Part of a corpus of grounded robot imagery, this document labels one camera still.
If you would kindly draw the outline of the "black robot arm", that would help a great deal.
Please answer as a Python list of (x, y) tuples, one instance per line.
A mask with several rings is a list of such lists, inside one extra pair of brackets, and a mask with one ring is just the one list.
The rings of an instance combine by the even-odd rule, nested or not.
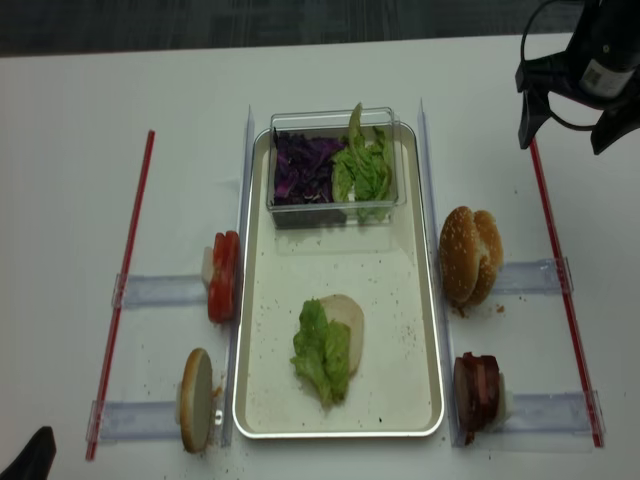
[[(516, 88), (523, 95), (518, 139), (526, 149), (550, 118), (587, 131), (598, 155), (639, 128), (639, 3), (586, 1), (576, 29), (562, 52), (525, 58), (520, 43)], [(555, 93), (602, 112), (594, 125), (576, 125), (557, 115), (548, 95)]]

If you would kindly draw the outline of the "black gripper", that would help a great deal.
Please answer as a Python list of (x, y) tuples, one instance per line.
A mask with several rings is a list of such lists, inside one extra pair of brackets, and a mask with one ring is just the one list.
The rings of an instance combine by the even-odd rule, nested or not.
[(550, 118), (548, 94), (561, 95), (603, 110), (590, 136), (593, 153), (640, 127), (639, 32), (615, 29), (600, 34), (574, 34), (566, 49), (523, 60), (516, 75), (522, 93), (518, 129), (527, 149)]

